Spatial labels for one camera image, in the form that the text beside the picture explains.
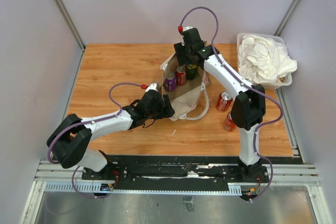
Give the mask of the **pink patterned canvas bag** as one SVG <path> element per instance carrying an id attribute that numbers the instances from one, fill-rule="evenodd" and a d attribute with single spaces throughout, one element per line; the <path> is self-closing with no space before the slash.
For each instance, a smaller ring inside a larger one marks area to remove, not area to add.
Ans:
<path id="1" fill-rule="evenodd" d="M 208 73 L 205 70 L 198 68 L 193 80 L 187 80 L 185 85 L 177 85 L 173 91 L 167 91 L 164 88 L 164 82 L 170 72 L 176 72 L 176 67 L 178 67 L 176 54 L 170 55 L 160 65 L 160 69 L 163 71 L 161 80 L 162 93 L 168 95 L 174 110 L 174 114 L 170 117 L 170 120 L 199 120 L 205 116 L 209 109 L 209 98 L 206 87 L 211 84 L 211 81 L 209 80 Z M 188 116 L 187 114 L 197 107 L 201 96 L 204 96 L 205 98 L 205 107 L 203 111 L 198 116 Z"/>

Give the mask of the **red coke can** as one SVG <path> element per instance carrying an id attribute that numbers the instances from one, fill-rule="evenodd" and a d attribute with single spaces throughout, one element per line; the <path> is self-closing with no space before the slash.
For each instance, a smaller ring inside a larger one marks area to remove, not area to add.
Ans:
<path id="1" fill-rule="evenodd" d="M 230 131 L 230 132 L 234 131 L 236 125 L 232 119 L 231 112 L 227 113 L 224 119 L 223 126 L 224 126 L 224 129 L 227 131 Z"/>
<path id="2" fill-rule="evenodd" d="M 232 96 L 228 91 L 223 91 L 219 94 L 217 99 L 217 109 L 220 112 L 225 112 L 229 109 L 231 102 L 233 101 Z"/>

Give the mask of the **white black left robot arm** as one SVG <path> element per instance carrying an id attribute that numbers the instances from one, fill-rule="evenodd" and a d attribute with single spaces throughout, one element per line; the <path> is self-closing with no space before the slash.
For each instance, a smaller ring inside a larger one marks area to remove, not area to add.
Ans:
<path id="1" fill-rule="evenodd" d="M 117 112 L 93 118 L 80 118 L 71 114 L 47 140 L 48 155 L 53 154 L 56 158 L 56 161 L 49 161 L 60 164 L 64 169 L 82 166 L 94 171 L 100 179 L 108 179 L 112 175 L 112 166 L 101 151 L 90 149 L 89 143 L 114 132 L 140 126 L 145 128 L 147 120 L 170 118 L 174 113 L 167 94 L 149 90 L 141 99 Z"/>

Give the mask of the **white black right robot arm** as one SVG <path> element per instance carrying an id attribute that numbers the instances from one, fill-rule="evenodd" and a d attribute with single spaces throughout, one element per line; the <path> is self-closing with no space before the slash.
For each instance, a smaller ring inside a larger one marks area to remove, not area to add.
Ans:
<path id="1" fill-rule="evenodd" d="M 266 112 L 265 90 L 242 78 L 213 45 L 206 45 L 197 28 L 178 26 L 178 32 L 183 39 L 174 44 L 178 64 L 192 63 L 202 68 L 215 77 L 234 100 L 230 115 L 239 128 L 238 177 L 250 182 L 261 169 L 257 127 Z"/>

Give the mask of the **dark glass bottle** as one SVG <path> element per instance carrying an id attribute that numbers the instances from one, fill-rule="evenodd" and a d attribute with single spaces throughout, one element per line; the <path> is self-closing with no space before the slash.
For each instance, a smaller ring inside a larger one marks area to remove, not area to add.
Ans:
<path id="1" fill-rule="evenodd" d="M 196 64 L 187 64 L 186 65 L 186 79 L 194 80 L 198 73 L 198 66 Z"/>

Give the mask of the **red soda can rear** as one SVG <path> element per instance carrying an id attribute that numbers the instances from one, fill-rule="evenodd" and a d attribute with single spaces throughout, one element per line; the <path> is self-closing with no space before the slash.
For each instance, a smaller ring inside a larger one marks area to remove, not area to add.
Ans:
<path id="1" fill-rule="evenodd" d="M 178 66 L 175 71 L 176 84 L 178 86 L 183 86 L 186 84 L 186 67 Z"/>

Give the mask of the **purple soda can rear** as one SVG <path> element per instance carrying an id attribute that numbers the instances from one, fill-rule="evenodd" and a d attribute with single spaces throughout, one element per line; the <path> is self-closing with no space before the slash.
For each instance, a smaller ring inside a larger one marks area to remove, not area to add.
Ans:
<path id="1" fill-rule="evenodd" d="M 176 75 L 174 71 L 169 71 L 164 80 L 164 89 L 172 92 L 176 89 Z"/>

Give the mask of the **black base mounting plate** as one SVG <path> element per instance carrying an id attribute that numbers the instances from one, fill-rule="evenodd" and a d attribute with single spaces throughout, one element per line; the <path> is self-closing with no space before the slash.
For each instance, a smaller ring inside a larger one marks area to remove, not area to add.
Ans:
<path id="1" fill-rule="evenodd" d="M 114 180 L 127 189 L 216 189 L 229 183 L 268 183 L 270 172 L 261 163 L 257 177 L 244 181 L 238 176 L 236 156 L 132 156 L 109 155 L 100 172 L 83 169 L 84 180 Z"/>

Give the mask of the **front aluminium frame rails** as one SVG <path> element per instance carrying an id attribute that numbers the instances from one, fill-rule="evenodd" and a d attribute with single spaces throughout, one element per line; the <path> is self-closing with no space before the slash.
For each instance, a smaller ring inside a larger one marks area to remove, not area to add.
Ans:
<path id="1" fill-rule="evenodd" d="M 40 161 L 34 180 L 40 182 L 71 182 L 75 169 L 76 166 L 64 169 L 60 164 Z"/>

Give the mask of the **aluminium frame rail right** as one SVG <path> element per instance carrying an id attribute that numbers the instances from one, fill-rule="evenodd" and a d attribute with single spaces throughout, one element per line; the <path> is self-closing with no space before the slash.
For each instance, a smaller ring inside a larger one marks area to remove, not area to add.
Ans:
<path id="1" fill-rule="evenodd" d="M 298 8 L 299 4 L 301 3 L 302 0 L 292 0 L 291 4 L 289 5 L 284 17 L 282 18 L 276 32 L 275 36 L 281 36 L 281 34 L 284 32 L 284 29 L 290 22 L 292 16 L 294 15 L 296 9 Z"/>

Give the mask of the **aluminium frame rail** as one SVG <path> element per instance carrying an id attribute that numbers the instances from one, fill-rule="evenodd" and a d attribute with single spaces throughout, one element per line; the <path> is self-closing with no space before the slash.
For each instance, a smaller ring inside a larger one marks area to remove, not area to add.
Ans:
<path id="1" fill-rule="evenodd" d="M 294 15 L 296 9 L 298 8 L 299 4 L 301 3 L 302 0 L 292 0 L 291 4 L 289 5 L 284 17 L 282 18 L 276 32 L 275 36 L 281 36 L 281 34 L 284 32 L 284 29 L 290 22 L 292 16 Z"/>
<path id="2" fill-rule="evenodd" d="M 58 8 L 61 16 L 63 17 L 66 25 L 68 26 L 73 38 L 75 39 L 77 45 L 79 46 L 79 48 L 81 49 L 81 51 L 84 51 L 86 46 L 85 43 L 83 42 L 81 36 L 79 35 L 79 32 L 73 22 L 73 20 L 71 19 L 66 6 L 64 5 L 64 2 L 62 0 L 54 0 L 56 7 Z"/>

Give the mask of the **aluminium frame rail left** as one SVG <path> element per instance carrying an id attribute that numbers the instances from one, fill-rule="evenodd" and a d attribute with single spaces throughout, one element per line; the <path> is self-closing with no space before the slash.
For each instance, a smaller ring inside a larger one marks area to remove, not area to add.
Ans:
<path id="1" fill-rule="evenodd" d="M 86 46 L 85 43 L 83 42 L 81 36 L 79 35 L 79 32 L 73 22 L 73 20 L 71 19 L 66 6 L 64 5 L 64 2 L 62 0 L 54 0 L 56 7 L 58 8 L 61 16 L 63 17 L 66 25 L 68 26 L 73 38 L 75 39 L 77 45 L 79 46 L 79 48 L 81 49 L 81 51 L 84 51 Z"/>

